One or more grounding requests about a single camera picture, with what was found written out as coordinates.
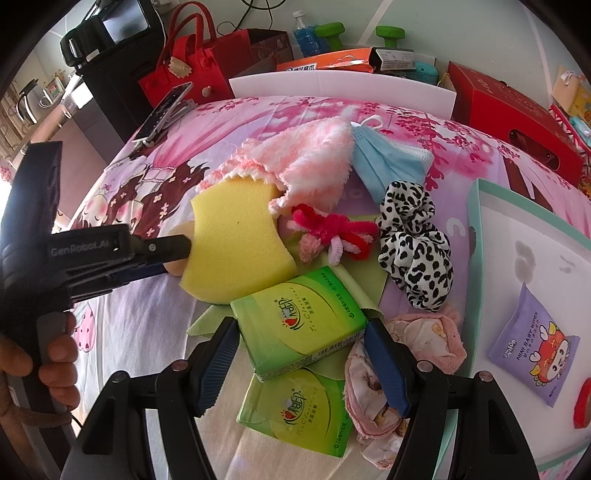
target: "pink fluffy towel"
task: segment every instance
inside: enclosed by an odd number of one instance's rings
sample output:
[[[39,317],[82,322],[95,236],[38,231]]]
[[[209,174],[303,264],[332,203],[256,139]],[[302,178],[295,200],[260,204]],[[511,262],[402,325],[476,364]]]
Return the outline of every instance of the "pink fluffy towel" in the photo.
[[[329,212],[349,178],[354,144],[350,122],[339,117],[291,127],[263,141],[248,139],[197,192],[228,178],[252,177],[285,192],[269,202],[273,215],[300,203]]]

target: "water bottle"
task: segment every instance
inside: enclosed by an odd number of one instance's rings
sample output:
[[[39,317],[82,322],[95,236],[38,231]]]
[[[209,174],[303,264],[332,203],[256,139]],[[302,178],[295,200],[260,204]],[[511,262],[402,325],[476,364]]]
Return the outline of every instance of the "water bottle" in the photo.
[[[328,50],[316,36],[314,27],[306,25],[306,12],[298,10],[293,13],[295,18],[294,35],[301,48],[304,57],[313,57],[321,53],[327,53]]]

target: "kettle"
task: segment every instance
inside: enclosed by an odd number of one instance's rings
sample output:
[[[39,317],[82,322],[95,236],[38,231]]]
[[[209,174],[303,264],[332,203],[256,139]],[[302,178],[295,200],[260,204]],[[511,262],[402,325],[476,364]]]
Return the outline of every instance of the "kettle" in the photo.
[[[18,94],[19,98],[16,104],[18,117],[22,122],[25,121],[25,114],[22,112],[21,101],[24,100],[26,115],[36,124],[43,116],[43,109],[49,108],[53,99],[49,94],[37,84],[37,80],[31,80],[25,85]]]

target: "red tape roll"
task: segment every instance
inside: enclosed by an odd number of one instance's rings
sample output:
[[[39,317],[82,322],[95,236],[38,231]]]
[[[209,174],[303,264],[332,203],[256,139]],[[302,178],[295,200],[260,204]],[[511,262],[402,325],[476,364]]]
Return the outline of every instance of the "red tape roll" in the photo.
[[[591,405],[589,405],[590,400],[591,378],[588,378],[585,380],[583,388],[581,388],[581,393],[579,394],[579,399],[574,406],[574,428],[584,429],[589,426],[589,423],[591,423]]]

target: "human hand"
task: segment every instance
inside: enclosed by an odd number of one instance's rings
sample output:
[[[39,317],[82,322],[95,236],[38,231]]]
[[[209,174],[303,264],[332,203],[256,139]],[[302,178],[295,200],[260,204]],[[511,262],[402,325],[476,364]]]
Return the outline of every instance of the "human hand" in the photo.
[[[76,342],[72,338],[76,318],[67,312],[66,332],[47,346],[52,361],[39,369],[39,380],[49,388],[58,402],[73,410],[80,403],[80,393],[75,387],[77,380],[74,361],[78,357]],[[24,377],[31,373],[33,360],[16,343],[0,335],[0,375],[6,372],[14,377]]]

